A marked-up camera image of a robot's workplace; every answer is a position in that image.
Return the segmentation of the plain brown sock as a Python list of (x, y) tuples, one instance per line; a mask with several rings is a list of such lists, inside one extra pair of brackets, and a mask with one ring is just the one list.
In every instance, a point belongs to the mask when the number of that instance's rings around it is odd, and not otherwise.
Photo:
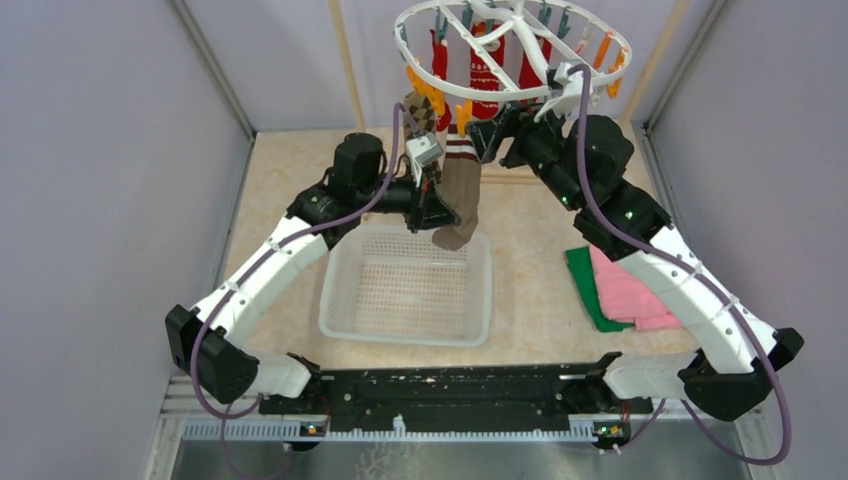
[(478, 226), (482, 166), (473, 142), (455, 130), (449, 130), (446, 136), (442, 170), (437, 191), (460, 221), (437, 229), (432, 242), (442, 249), (457, 251), (471, 240)]

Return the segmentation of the brown argyle sock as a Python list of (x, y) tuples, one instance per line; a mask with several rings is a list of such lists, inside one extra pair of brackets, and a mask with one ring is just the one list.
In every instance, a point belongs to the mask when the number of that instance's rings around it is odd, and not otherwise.
[[(425, 133), (436, 132), (437, 116), (431, 102), (425, 95), (419, 94), (413, 90), (404, 97), (403, 104), (411, 117), (415, 120), (420, 131)], [(403, 125), (403, 132), (404, 140), (410, 140), (414, 136), (413, 131), (406, 123)], [(439, 161), (437, 160), (434, 162), (432, 167), (435, 172), (436, 182), (441, 182), (442, 170)]]

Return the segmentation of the white plastic basket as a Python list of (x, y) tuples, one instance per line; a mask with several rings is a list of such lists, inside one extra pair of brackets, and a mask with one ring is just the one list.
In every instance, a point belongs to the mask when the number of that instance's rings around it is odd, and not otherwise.
[(366, 225), (330, 252), (318, 324), (331, 338), (473, 348), (489, 337), (493, 257), (475, 233), (456, 251), (431, 232)]

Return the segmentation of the white round clip hanger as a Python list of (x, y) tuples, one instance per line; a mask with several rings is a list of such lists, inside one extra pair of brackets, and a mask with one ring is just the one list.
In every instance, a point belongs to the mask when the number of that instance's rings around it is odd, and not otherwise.
[[(498, 27), (475, 37), (471, 29), (479, 21)], [(431, 29), (448, 43), (446, 80), (431, 72)], [(634, 59), (630, 42), (618, 29), (573, 1), (423, 1), (401, 11), (392, 34), (413, 90), (432, 103), (436, 103), (436, 90), (442, 90), (446, 98), (468, 101), (544, 99), (551, 71), (563, 62), (588, 65), (593, 90), (616, 90)], [(548, 62), (537, 36), (551, 45)], [(499, 38), (505, 44), (502, 66), (483, 48)], [(471, 49), (500, 81), (497, 91), (470, 86)], [(523, 54), (542, 80), (541, 86), (519, 87)]]

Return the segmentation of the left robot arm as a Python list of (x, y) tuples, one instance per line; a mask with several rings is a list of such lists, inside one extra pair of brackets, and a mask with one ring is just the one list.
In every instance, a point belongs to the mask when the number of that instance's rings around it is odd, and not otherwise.
[(357, 228), (364, 214), (399, 214), (417, 233), (454, 225), (459, 217), (436, 190), (434, 164), (443, 153), (432, 133), (406, 143), (408, 172), (387, 157), (382, 141), (352, 133), (336, 147), (322, 179), (301, 191), (263, 244), (212, 293), (177, 305), (164, 324), (175, 365), (188, 374), (203, 405), (228, 405), (255, 392), (282, 396), (297, 413), (319, 404), (317, 367), (286, 354), (250, 354), (244, 344), (265, 310), (312, 263)]

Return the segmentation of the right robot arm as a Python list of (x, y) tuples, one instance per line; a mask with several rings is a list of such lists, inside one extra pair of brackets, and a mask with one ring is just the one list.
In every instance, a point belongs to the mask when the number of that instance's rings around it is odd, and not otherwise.
[(513, 102), (460, 132), (484, 163), (510, 139), (501, 165), (528, 167), (574, 213), (582, 237), (656, 295), (697, 341), (688, 353), (615, 357), (586, 385), (594, 409), (612, 412), (633, 398), (678, 399), (733, 421), (769, 397), (786, 405), (778, 373), (800, 352), (803, 337), (745, 308), (688, 247), (663, 207), (624, 178), (634, 146), (614, 120), (591, 115), (567, 126)]

